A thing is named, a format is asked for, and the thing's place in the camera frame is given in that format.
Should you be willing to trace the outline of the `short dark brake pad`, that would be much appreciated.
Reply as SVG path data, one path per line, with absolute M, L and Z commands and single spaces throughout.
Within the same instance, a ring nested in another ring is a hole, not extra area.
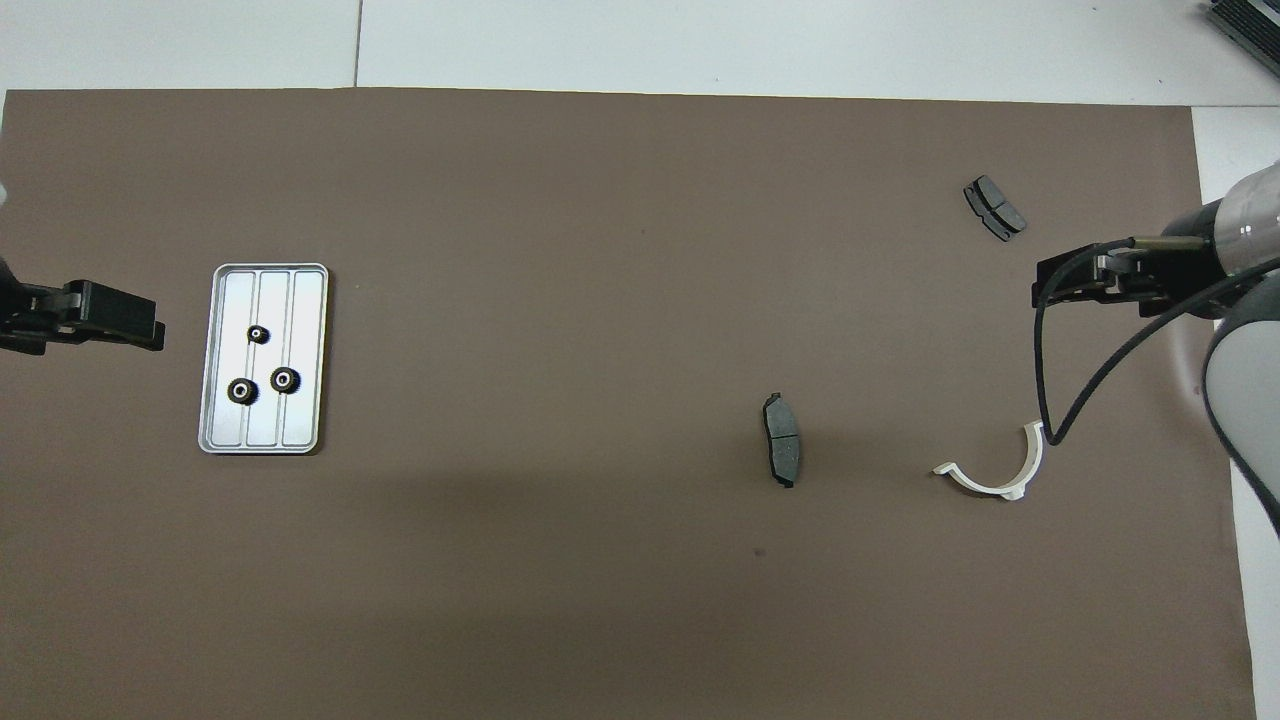
M 1028 228 L 1024 215 L 988 176 L 977 177 L 963 190 L 963 195 L 983 227 L 997 240 L 1007 242 Z

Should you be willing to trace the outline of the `brown table mat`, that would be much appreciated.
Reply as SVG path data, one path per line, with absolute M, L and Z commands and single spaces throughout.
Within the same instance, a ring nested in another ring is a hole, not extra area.
M 1027 497 L 1036 264 L 1201 204 L 1184 108 L 9 92 L 0 720 L 1253 720 L 1187 318 Z M 1024 215 L 991 234 L 963 190 Z M 197 442 L 214 272 L 330 277 L 320 445 Z M 762 407 L 801 437 L 771 475 Z

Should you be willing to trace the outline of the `grey ribbed device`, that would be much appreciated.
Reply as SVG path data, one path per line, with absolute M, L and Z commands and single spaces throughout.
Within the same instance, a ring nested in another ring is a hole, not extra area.
M 1280 78 L 1280 0 L 1210 0 L 1207 17 Z

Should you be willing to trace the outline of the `white curved plastic bracket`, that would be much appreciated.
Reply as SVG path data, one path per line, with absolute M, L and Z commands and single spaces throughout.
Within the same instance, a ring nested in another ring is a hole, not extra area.
M 1006 482 L 989 486 L 970 478 L 957 462 L 942 462 L 933 468 L 931 473 L 936 477 L 948 478 L 960 488 L 969 492 L 1001 498 L 1006 502 L 1016 502 L 1025 497 L 1027 487 L 1038 475 L 1044 461 L 1044 452 L 1048 447 L 1044 436 L 1044 423 L 1042 420 L 1029 421 L 1023 427 L 1025 436 L 1025 455 L 1020 469 Z

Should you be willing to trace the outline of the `silver metal tray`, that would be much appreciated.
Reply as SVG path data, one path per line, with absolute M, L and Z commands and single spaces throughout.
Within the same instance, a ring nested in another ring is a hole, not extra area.
M 212 274 L 197 442 L 214 455 L 306 455 L 320 445 L 330 277 L 319 263 L 229 263 Z M 271 332 L 246 340 L 250 325 Z M 292 395 L 269 384 L 278 366 L 302 378 Z M 259 386 L 250 406 L 233 404 L 236 378 Z

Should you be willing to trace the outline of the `long dark brake pad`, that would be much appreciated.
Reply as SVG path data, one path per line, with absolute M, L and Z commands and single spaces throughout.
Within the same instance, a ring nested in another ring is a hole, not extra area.
M 772 393 L 762 407 L 771 475 L 783 488 L 794 488 L 801 468 L 801 437 L 794 410 L 782 393 Z

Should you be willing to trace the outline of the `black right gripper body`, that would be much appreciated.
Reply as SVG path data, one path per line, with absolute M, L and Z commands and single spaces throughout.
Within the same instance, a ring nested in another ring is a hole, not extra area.
M 1114 302 L 1135 304 L 1140 316 L 1157 316 L 1193 295 L 1228 278 L 1219 259 L 1216 224 L 1220 200 L 1170 222 L 1156 246 L 1116 251 L 1108 261 L 1119 268 L 1107 296 Z

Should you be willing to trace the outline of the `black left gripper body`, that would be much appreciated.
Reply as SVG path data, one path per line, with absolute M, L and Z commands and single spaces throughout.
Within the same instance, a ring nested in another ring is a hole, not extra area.
M 50 342 L 60 343 L 60 311 L 46 304 L 64 295 L 64 288 L 19 282 L 0 258 L 0 350 L 42 356 Z

